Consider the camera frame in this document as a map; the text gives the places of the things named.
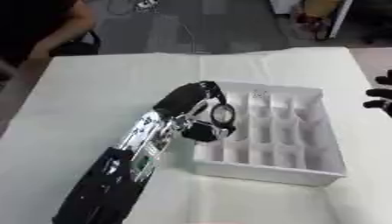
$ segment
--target person's arm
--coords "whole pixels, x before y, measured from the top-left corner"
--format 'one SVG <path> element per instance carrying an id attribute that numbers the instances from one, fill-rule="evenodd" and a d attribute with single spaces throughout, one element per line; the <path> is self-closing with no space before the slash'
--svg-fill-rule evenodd
<path id="1" fill-rule="evenodd" d="M 48 58 L 51 50 L 92 30 L 94 25 L 91 10 L 78 0 L 68 11 L 67 21 L 57 31 L 40 40 L 32 49 L 29 59 Z"/>

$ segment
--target person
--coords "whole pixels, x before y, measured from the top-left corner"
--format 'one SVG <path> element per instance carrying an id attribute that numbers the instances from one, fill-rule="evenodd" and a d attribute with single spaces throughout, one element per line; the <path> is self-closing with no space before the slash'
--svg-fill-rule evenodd
<path id="1" fill-rule="evenodd" d="M 378 76 L 375 81 L 381 85 L 392 85 L 392 70 L 388 70 L 387 76 Z M 377 100 L 366 101 L 363 106 L 367 109 L 383 109 L 392 117 L 392 89 L 374 88 L 369 89 L 366 94 L 372 97 L 379 97 Z"/>
<path id="2" fill-rule="evenodd" d="M 50 52 L 94 27 L 81 0 L 1 0 L 0 59 L 17 67 Z"/>

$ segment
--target circular ring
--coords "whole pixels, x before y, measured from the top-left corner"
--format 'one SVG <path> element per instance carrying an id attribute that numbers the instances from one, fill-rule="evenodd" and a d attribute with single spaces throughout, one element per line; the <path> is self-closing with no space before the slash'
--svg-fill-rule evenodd
<path id="1" fill-rule="evenodd" d="M 391 104 L 392 104 L 392 101 L 385 101 L 384 104 L 382 104 L 382 109 L 388 110 Z"/>
<path id="2" fill-rule="evenodd" d="M 220 122 L 220 121 L 216 120 L 216 118 L 214 116 L 215 111 L 217 109 L 221 109 L 221 108 L 224 108 L 231 115 L 230 119 L 227 122 Z M 233 123 L 235 122 L 235 108 L 233 108 L 233 106 L 231 106 L 230 104 L 216 104 L 211 109 L 210 118 L 211 118 L 211 122 L 218 128 L 225 129 L 227 127 L 231 127 L 231 126 L 233 126 Z"/>

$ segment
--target gray floor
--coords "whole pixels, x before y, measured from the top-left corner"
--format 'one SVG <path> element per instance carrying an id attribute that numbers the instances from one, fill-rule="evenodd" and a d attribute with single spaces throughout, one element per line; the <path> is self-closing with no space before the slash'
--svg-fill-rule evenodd
<path id="1" fill-rule="evenodd" d="M 101 53 L 220 54 L 289 47 L 268 0 L 160 0 L 158 13 L 109 13 L 109 3 L 114 12 L 129 9 L 126 1 L 89 3 L 98 20 Z"/>

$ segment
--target black glove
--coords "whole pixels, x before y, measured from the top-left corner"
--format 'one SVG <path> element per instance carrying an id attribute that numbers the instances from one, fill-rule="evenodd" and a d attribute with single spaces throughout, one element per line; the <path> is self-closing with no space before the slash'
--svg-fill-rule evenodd
<path id="1" fill-rule="evenodd" d="M 164 116 L 179 116 L 186 114 L 204 99 L 218 98 L 220 103 L 226 104 L 221 89 L 213 81 L 189 83 L 171 91 L 163 100 L 153 107 Z"/>
<path id="2" fill-rule="evenodd" d="M 382 85 L 392 86 L 392 70 L 388 70 L 387 76 L 378 76 L 375 81 Z M 374 88 L 369 89 L 366 94 L 368 96 L 381 97 L 383 99 L 367 101 L 363 103 L 363 106 L 367 109 L 378 108 L 383 109 L 387 114 L 392 117 L 392 89 L 386 88 Z"/>

